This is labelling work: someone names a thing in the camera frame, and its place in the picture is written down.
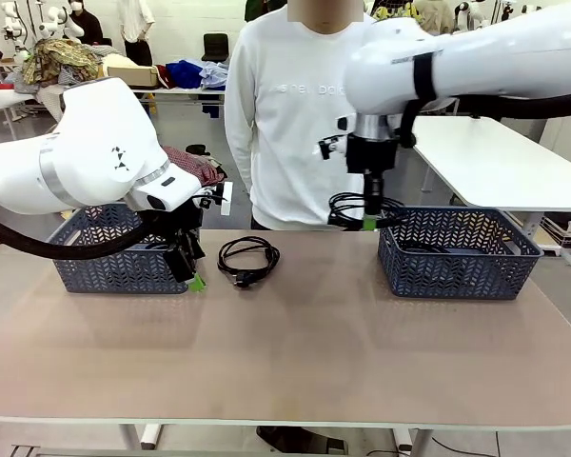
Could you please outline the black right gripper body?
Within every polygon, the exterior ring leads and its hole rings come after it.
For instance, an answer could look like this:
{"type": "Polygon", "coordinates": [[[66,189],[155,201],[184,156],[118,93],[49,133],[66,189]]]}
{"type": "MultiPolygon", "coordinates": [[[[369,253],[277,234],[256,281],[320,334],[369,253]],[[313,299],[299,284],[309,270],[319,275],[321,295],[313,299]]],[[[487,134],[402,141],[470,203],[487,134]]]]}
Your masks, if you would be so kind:
{"type": "Polygon", "coordinates": [[[371,141],[347,135],[346,167],[350,174],[383,174],[395,168],[398,142],[396,140],[371,141]]]}

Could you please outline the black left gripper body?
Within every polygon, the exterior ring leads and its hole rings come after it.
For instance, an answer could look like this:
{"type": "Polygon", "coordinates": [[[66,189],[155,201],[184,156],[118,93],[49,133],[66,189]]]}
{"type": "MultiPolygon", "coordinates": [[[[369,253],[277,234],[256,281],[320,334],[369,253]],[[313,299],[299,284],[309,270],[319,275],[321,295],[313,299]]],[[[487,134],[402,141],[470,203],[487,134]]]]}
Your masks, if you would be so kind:
{"type": "Polygon", "coordinates": [[[151,223],[152,229],[144,240],[145,248],[168,248],[176,242],[184,242],[187,230],[198,229],[203,223],[203,210],[188,201],[172,212],[144,210],[139,212],[143,223],[151,223]]]}

